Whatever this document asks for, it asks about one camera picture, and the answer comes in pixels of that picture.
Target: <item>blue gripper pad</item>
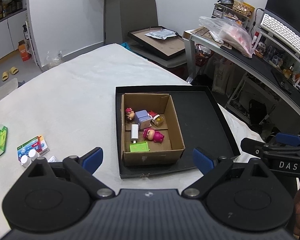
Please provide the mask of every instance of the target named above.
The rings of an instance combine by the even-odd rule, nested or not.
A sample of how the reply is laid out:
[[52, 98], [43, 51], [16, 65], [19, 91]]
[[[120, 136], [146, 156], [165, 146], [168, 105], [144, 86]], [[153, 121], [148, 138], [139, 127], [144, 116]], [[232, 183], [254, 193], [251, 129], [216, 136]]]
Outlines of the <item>blue gripper pad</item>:
[[278, 143], [283, 143], [294, 147], [300, 146], [300, 137], [298, 135], [277, 133], [275, 140]]
[[214, 168], [213, 160], [204, 155], [204, 153], [198, 148], [195, 148], [192, 154], [194, 165], [197, 166], [203, 175], [207, 174]]
[[103, 161], [103, 150], [100, 147], [97, 147], [81, 157], [82, 164], [81, 166], [93, 174], [101, 165]]

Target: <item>desk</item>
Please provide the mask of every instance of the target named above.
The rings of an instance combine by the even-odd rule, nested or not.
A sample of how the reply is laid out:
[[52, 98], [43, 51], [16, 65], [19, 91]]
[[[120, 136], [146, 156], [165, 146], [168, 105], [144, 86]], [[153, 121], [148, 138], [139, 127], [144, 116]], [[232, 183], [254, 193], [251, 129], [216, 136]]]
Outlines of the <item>desk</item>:
[[266, 86], [272, 89], [279, 97], [281, 97], [289, 106], [293, 108], [293, 110], [295, 110], [300, 115], [300, 92], [297, 89], [292, 89], [291, 95], [284, 92], [279, 87], [276, 79], [271, 73], [272, 66], [267, 62], [257, 57], [256, 55], [253, 55], [252, 58], [247, 58], [235, 48], [228, 49], [223, 46], [219, 47], [205, 38], [192, 34], [191, 31], [185, 31], [185, 33], [187, 33], [189, 37], [189, 39], [184, 38], [189, 72], [189, 77], [187, 79], [188, 83], [191, 83], [197, 74], [195, 66], [194, 43], [199, 43], [220, 54], [221, 56], [231, 60], [233, 63], [237, 64], [245, 71], [254, 75]]
[[[0, 156], [0, 238], [9, 230], [1, 203], [23, 173], [17, 146], [43, 134], [50, 148], [45, 157], [63, 160], [99, 146], [103, 163], [93, 174], [116, 193], [121, 188], [177, 188], [180, 192], [202, 177], [198, 170], [151, 178], [120, 179], [115, 87], [189, 85], [156, 64], [117, 44], [101, 47], [52, 68], [0, 101], [0, 124], [8, 127], [6, 152]], [[220, 107], [239, 145], [244, 137], [262, 141], [245, 123]], [[251, 155], [241, 152], [237, 161]]]

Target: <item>chair backrest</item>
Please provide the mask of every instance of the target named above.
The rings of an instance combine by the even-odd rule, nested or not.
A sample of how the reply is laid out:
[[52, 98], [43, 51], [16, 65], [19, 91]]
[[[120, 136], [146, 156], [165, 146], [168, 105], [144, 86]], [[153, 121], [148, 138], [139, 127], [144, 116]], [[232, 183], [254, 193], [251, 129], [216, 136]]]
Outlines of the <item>chair backrest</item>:
[[155, 0], [120, 0], [122, 41], [129, 42], [128, 32], [158, 26]]

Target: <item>chair seat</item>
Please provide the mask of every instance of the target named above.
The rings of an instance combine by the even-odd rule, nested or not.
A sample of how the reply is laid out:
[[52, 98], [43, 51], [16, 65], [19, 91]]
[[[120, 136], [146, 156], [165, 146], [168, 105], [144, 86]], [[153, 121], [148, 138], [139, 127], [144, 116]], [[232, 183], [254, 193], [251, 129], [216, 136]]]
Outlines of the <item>chair seat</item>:
[[183, 65], [183, 64], [187, 63], [185, 53], [183, 53], [183, 54], [181, 54], [181, 55], [179, 55], [179, 56], [177, 56], [173, 59], [164, 60], [162, 58], [159, 58], [156, 55], [153, 55], [151, 52], [145, 50], [145, 48], [141, 45], [131, 45], [130, 49], [133, 52], [135, 52], [135, 53], [137, 53], [137, 54], [139, 54], [139, 55], [141, 55], [141, 56], [143, 56], [143, 57], [145, 57], [145, 58], [147, 58], [151, 61], [154, 61], [154, 62], [158, 63], [158, 65], [163, 66], [165, 68], [174, 68], [174, 67], [178, 67], [180, 65]]

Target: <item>white keyboard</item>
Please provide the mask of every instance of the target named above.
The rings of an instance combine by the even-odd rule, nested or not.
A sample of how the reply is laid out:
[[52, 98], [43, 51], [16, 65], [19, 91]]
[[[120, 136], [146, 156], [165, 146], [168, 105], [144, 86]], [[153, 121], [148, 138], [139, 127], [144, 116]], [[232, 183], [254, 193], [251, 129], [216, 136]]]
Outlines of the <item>white keyboard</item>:
[[277, 19], [265, 13], [260, 26], [273, 33], [273, 35], [300, 54], [300, 37]]

